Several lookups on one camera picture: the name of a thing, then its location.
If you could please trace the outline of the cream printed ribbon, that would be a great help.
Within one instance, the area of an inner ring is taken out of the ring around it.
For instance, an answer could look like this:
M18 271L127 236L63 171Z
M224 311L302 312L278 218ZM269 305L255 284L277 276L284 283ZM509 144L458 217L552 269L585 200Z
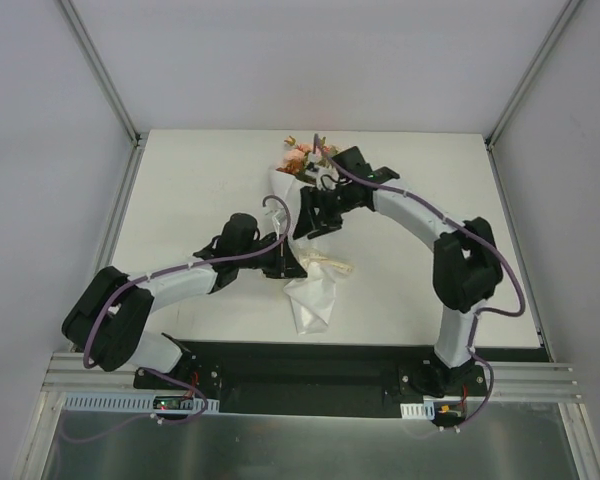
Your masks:
M351 264L335 259L316 249L301 250L298 254L298 262L303 267L315 264L341 276L348 276L354 271Z

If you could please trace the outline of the translucent white wrapping paper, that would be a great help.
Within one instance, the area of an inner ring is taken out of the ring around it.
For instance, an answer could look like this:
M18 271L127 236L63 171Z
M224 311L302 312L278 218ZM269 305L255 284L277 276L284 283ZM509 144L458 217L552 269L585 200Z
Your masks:
M293 239L300 212L300 189L307 186L307 183L275 168L268 170L268 179L271 192L288 207L289 214L286 217L277 214L276 229L282 231L283 220L290 225L287 240L295 258L298 260L300 251L307 249L316 249L330 256L320 242L304 238ZM342 276L315 264L303 268L307 271L307 277L291 280L283 289L290 300L296 332L298 335L325 333L335 306L336 282Z

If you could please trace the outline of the pink rose stem with leaves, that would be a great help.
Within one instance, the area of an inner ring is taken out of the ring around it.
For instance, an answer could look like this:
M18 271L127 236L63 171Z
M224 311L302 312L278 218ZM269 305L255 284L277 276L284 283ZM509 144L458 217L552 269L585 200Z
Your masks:
M287 144L293 145L295 143L302 142L299 142L293 136L288 136L284 140L284 151ZM336 178L337 174L335 173L335 168L331 166L327 157L337 154L338 148L334 145L328 145L325 137L320 138L317 145L314 145L313 143L308 144L313 146L313 152L309 155L306 170L298 175L292 176L297 180L310 185L316 185L323 175L331 175Z

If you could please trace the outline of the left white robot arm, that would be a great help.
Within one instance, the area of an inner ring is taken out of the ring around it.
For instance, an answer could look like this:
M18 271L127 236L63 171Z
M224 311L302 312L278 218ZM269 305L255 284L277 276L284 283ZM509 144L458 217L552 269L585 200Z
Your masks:
M101 269L65 318L62 334L83 350L83 364L112 372L125 364L156 371L168 388L191 377L185 348L167 334L145 330L149 317L182 300L227 287L243 269L269 279L304 279L281 233L260 235L257 220L236 213L222 232L185 263L135 279L113 266Z

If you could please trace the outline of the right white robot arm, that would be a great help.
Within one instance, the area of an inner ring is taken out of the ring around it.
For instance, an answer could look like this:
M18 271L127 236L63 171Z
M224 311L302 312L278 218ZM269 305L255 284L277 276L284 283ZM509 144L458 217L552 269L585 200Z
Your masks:
M367 208L415 235L433 254L433 289L443 305L438 339L428 363L409 376L411 388L434 398L453 394L468 378L475 361L470 343L473 316L503 279L491 226L481 217L459 224L408 190L388 167L373 169L358 147L329 156L315 146L338 177L325 187L317 176L300 189L294 239L313 239L338 231L344 214Z

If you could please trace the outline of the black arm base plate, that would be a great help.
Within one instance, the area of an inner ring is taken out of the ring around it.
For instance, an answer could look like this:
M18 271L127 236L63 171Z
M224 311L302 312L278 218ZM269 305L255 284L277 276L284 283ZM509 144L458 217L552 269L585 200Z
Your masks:
M485 367L434 370L430 346L184 342L170 377L195 385L221 412L396 418L425 397L478 399Z

